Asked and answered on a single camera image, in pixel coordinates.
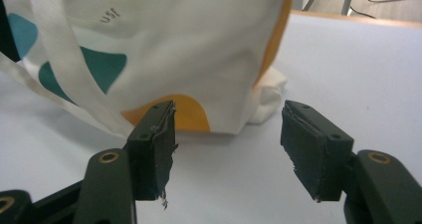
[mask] white tote bag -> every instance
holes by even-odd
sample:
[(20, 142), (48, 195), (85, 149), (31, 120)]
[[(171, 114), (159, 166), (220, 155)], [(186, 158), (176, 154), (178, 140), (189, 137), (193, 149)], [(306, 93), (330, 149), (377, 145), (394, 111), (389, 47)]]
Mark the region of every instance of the white tote bag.
[(291, 0), (4, 0), (22, 59), (0, 70), (127, 137), (156, 103), (176, 128), (238, 133), (281, 102), (271, 64)]

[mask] white table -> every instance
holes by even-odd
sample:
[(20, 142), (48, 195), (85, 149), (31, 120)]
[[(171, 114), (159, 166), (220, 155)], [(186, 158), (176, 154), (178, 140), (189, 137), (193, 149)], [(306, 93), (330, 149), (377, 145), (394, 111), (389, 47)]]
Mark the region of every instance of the white table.
[[(285, 99), (314, 107), (354, 137), (354, 151), (399, 158), (422, 183), (422, 28), (294, 14), (275, 66)], [(0, 74), (0, 190), (37, 201), (83, 178), (89, 158), (124, 140)], [(237, 136), (177, 133), (169, 206), (137, 203), (138, 223), (345, 223), (341, 202), (315, 203), (279, 145), (281, 109)]]

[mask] teal shape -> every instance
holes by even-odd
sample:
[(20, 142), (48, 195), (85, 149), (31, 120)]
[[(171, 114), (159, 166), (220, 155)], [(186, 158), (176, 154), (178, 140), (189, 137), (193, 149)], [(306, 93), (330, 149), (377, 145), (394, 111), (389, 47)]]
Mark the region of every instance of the teal shape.
[(37, 27), (34, 23), (15, 13), (9, 14), (8, 20), (19, 57), (22, 59), (28, 54), (37, 40)]
[[(94, 80), (96, 80), (100, 89), (106, 94), (109, 87), (115, 79), (117, 79), (118, 75), (120, 75), (121, 71), (125, 67), (127, 60), (126, 55), (97, 52), (84, 47), (81, 47), (81, 51)], [(53, 74), (53, 70), (49, 62), (41, 67), (38, 78), (45, 89), (67, 100), (68, 102), (74, 103), (68, 96), (66, 96), (65, 92), (63, 92)]]

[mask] wooden floor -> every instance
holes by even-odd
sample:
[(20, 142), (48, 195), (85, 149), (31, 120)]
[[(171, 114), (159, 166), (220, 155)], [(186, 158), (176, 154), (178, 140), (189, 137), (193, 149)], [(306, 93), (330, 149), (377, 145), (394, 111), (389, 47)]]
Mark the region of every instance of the wooden floor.
[[(310, 11), (340, 14), (343, 2), (344, 0), (315, 0)], [(351, 7), (358, 12), (371, 15), (378, 19), (422, 23), (422, 0), (399, 0), (391, 2), (352, 0)], [(350, 16), (361, 15), (351, 12)]]

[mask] bag handle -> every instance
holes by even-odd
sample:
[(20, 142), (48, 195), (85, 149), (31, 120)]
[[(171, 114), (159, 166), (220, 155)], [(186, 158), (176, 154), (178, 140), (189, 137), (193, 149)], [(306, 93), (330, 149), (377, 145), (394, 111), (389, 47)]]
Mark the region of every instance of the bag handle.
[(129, 136), (133, 125), (112, 108), (91, 75), (66, 17), (64, 0), (30, 0), (53, 73), (65, 94), (111, 132)]

